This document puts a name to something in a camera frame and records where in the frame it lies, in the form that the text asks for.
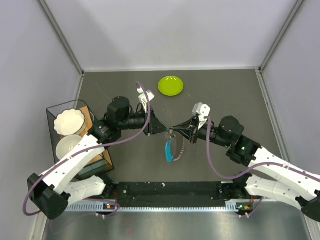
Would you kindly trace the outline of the metal key organizer blue handle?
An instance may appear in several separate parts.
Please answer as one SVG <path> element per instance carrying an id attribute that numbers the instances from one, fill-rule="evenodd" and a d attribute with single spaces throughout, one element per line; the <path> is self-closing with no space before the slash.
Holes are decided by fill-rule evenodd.
<path id="1" fill-rule="evenodd" d="M 185 151 L 185 138 L 173 130 L 166 133 L 165 158 L 168 163 L 177 162 Z"/>

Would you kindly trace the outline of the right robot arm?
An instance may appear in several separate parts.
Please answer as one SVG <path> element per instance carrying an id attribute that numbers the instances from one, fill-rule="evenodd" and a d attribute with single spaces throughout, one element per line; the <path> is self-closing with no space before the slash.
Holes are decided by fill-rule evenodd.
<path id="1" fill-rule="evenodd" d="M 233 116 L 222 118 L 215 127 L 210 117 L 204 124 L 194 116 L 171 130 L 192 144 L 205 140 L 206 147 L 216 144 L 228 149 L 226 155 L 247 169 L 227 180 L 234 182 L 233 192 L 239 198 L 258 196 L 285 203 L 308 218 L 320 220 L 320 176 L 285 161 L 256 141 L 243 135 L 244 126 Z"/>

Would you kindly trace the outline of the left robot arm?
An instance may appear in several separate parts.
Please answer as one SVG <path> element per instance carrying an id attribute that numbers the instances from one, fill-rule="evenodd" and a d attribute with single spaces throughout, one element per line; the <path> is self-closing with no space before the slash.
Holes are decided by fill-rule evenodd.
<path id="1" fill-rule="evenodd" d="M 139 96 L 142 109 L 132 111 L 130 101 L 123 96 L 115 97 L 107 107 L 104 117 L 93 123 L 88 133 L 62 160 L 41 175 L 32 174 L 27 179 L 28 193 L 22 210 L 26 216 L 27 202 L 32 201 L 48 219 L 59 217 L 70 205 L 93 196 L 109 198 L 114 191 L 111 183 L 93 175 L 85 180 L 73 179 L 96 156 L 111 146 L 135 139 L 132 136 L 120 140 L 123 130 L 139 130 L 145 135 L 156 135 L 167 131 L 155 116 L 151 107 L 154 95 L 151 92 Z"/>

